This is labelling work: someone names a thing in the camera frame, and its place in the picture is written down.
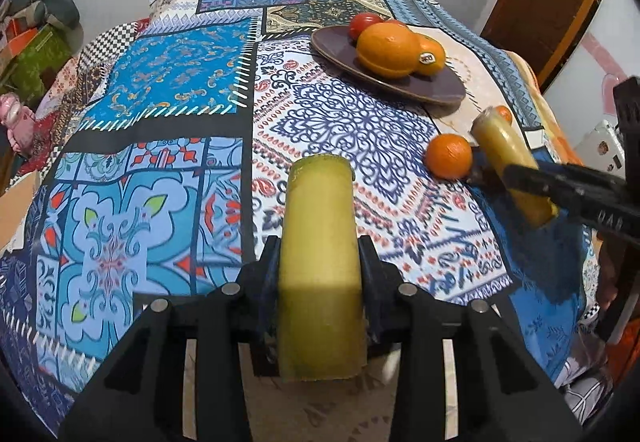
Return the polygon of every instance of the patterned tablecloth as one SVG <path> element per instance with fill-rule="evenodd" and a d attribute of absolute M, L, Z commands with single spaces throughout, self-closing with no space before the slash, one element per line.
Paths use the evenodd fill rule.
<path fill-rule="evenodd" d="M 444 45 L 460 108 L 390 100 L 310 48 L 314 29 L 360 12 Z M 527 68 L 434 0 L 151 0 L 149 19 L 101 34 L 47 98 L 60 105 L 44 180 L 22 248 L 0 259 L 1 348 L 34 411 L 58 430 L 136 294 L 234 280 L 281 232 L 289 166 L 319 152 L 351 162 L 358 234 L 383 260 L 438 299 L 489 299 L 555 379 L 594 303 L 591 232 L 563 216 L 532 231 L 505 194 L 434 180 L 421 161 L 498 104 L 537 158 L 570 159 Z M 245 372 L 255 439 L 386 440 L 394 357 L 315 387 Z"/>

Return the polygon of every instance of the red fabric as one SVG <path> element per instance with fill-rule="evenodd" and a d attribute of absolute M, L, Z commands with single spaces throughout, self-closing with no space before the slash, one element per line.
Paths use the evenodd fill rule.
<path fill-rule="evenodd" d="M 148 28 L 149 26 L 149 22 L 151 21 L 150 18 L 142 18 L 142 20 L 138 20 L 136 22 L 136 29 L 138 31 L 138 35 L 144 31 L 146 28 Z"/>
<path fill-rule="evenodd" d="M 52 149 L 51 129 L 59 114 L 60 111 L 55 110 L 43 119 L 36 121 L 33 130 L 33 155 L 18 170 L 17 175 L 19 177 L 37 169 L 42 169 L 47 164 Z"/>
<path fill-rule="evenodd" d="M 607 345 L 607 358 L 609 359 L 609 371 L 614 384 L 622 380 L 634 361 L 640 355 L 638 332 L 640 331 L 640 319 L 629 321 L 626 325 L 622 339 L 617 345 Z"/>

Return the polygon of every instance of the orange box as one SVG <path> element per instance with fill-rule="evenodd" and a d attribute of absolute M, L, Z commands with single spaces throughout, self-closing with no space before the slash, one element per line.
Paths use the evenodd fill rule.
<path fill-rule="evenodd" d="M 24 17 L 21 18 L 12 18 L 9 21 L 9 25 L 6 26 L 4 30 L 4 34 L 6 35 L 6 40 L 10 42 L 16 36 L 20 36 L 23 32 L 26 32 L 29 29 L 27 25 L 27 19 Z"/>
<path fill-rule="evenodd" d="M 36 37 L 36 34 L 38 34 L 38 29 L 29 29 L 16 36 L 0 50 L 0 74 L 4 72 L 11 60 L 29 45 L 30 41 Z"/>

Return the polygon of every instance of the tomato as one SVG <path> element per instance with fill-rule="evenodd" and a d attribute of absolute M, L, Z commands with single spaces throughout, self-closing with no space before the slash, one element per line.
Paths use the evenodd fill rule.
<path fill-rule="evenodd" d="M 379 24 L 384 20 L 375 13 L 360 13 L 355 15 L 349 22 L 349 36 L 352 40 L 357 40 L 360 33 L 373 24 Z"/>
<path fill-rule="evenodd" d="M 401 22 L 400 20 L 396 20 L 395 18 L 389 18 L 388 20 L 385 20 L 386 23 L 388 24 L 398 24 L 399 26 L 403 26 L 406 27 L 406 23 Z"/>
<path fill-rule="evenodd" d="M 502 118 L 508 122 L 508 124 L 513 123 L 513 115 L 511 114 L 510 109 L 508 109 L 505 105 L 500 105 L 495 108 L 498 111 L 498 114 L 502 116 Z"/>

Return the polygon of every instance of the oval plate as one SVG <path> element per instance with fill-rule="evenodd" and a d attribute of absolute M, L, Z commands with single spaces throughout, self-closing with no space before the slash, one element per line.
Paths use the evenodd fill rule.
<path fill-rule="evenodd" d="M 358 62 L 348 26 L 329 26 L 311 34 L 311 45 L 325 58 L 355 77 L 394 94 L 437 105 L 458 105 L 466 91 L 458 75 L 445 66 L 436 76 L 405 76 L 382 79 Z"/>

